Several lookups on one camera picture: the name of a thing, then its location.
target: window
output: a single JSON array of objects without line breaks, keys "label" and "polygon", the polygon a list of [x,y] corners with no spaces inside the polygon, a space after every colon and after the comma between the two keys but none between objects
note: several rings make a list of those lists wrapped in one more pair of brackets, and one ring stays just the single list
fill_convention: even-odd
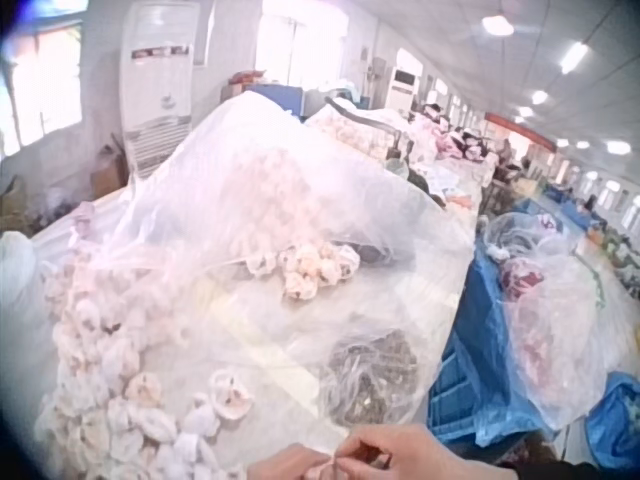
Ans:
[{"label": "window", "polygon": [[396,55],[396,67],[400,70],[404,70],[405,72],[409,72],[416,77],[421,77],[424,69],[422,62],[407,52],[404,48],[398,50],[398,54]]},{"label": "window", "polygon": [[449,87],[447,87],[447,84],[444,83],[439,78],[436,78],[436,87],[435,88],[436,88],[436,91],[438,93],[440,93],[441,95],[447,95],[447,93],[449,93]]},{"label": "window", "polygon": [[588,196],[593,188],[594,182],[598,178],[598,172],[591,171],[584,176],[582,180],[582,185],[580,186],[580,193],[585,196]]},{"label": "window", "polygon": [[348,17],[319,0],[264,0],[256,69],[284,85],[317,88],[340,77]]},{"label": "window", "polygon": [[629,230],[629,227],[635,223],[640,212],[640,195],[636,195],[633,199],[633,203],[627,209],[627,212],[622,217],[622,226]]},{"label": "window", "polygon": [[616,213],[622,212],[622,209],[624,208],[624,204],[627,203],[628,198],[629,198],[629,190],[623,190],[622,193],[620,194],[620,198],[618,199],[618,203],[616,204],[616,208],[615,208]]},{"label": "window", "polygon": [[562,179],[564,178],[564,174],[567,171],[567,168],[569,168],[569,160],[565,160],[564,162],[562,162],[562,165],[560,165],[560,170],[558,171],[558,176],[556,177],[557,184],[562,183]]},{"label": "window", "polygon": [[609,210],[611,205],[613,205],[613,199],[615,198],[616,193],[619,191],[620,184],[613,180],[609,180],[598,196],[598,205],[604,207],[605,210]]},{"label": "window", "polygon": [[0,58],[0,159],[82,120],[81,26],[73,12],[86,4],[33,2],[39,8],[28,11],[28,30],[5,42]]},{"label": "window", "polygon": [[427,94],[427,105],[431,105],[433,103],[438,103],[438,92],[435,90],[431,90]]}]

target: blue plastic crate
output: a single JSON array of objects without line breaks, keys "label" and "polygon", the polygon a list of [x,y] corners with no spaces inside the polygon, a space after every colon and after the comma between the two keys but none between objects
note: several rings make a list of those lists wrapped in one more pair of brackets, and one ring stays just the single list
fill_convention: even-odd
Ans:
[{"label": "blue plastic crate", "polygon": [[445,444],[474,434],[475,401],[473,386],[450,338],[442,355],[440,375],[429,390],[427,427]]}]

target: white wall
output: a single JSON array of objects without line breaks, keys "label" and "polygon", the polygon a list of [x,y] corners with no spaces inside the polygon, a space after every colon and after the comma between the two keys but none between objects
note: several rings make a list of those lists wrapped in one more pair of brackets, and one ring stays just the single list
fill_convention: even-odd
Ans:
[{"label": "white wall", "polygon": [[[54,132],[2,161],[0,191],[13,175],[22,175],[34,204],[43,192],[62,187],[76,199],[91,196],[89,175],[100,148],[111,133],[121,135],[119,109],[119,57],[124,18],[133,0],[91,0],[82,29],[81,88],[83,120]],[[430,74],[447,77],[390,26],[349,0],[326,0],[349,16],[342,75],[363,86],[366,65],[360,60],[363,48],[387,61],[396,62],[404,48],[424,64],[424,78]],[[258,25],[262,0],[217,0],[208,62],[193,73],[193,118],[197,124],[219,103],[220,89],[228,78],[255,65]],[[384,89],[378,89],[383,95]]]}]

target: finger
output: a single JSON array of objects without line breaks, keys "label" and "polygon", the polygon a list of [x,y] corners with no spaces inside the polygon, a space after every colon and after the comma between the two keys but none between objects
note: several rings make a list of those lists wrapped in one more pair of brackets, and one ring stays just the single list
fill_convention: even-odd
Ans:
[{"label": "finger", "polygon": [[293,475],[303,475],[307,470],[327,463],[331,460],[329,455],[316,452],[302,445],[292,445],[278,455],[279,470],[291,472]]},{"label": "finger", "polygon": [[349,476],[349,480],[392,480],[393,473],[377,470],[353,458],[336,458],[338,468]]},{"label": "finger", "polygon": [[351,435],[338,447],[335,457],[353,457],[363,447],[374,447],[383,453],[390,451],[391,438],[389,430],[383,425],[364,425],[356,427]]}]

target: hand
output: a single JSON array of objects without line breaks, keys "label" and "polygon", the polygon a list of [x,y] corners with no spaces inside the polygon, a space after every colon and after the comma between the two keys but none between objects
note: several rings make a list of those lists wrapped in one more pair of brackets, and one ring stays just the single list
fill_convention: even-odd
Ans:
[{"label": "hand", "polygon": [[[444,447],[422,425],[357,428],[338,447],[336,465],[351,480],[516,479],[514,472],[467,462]],[[383,460],[388,470],[372,466]]]},{"label": "hand", "polygon": [[247,480],[299,480],[309,469],[329,460],[329,455],[296,443],[271,458],[251,465],[247,470]]}]

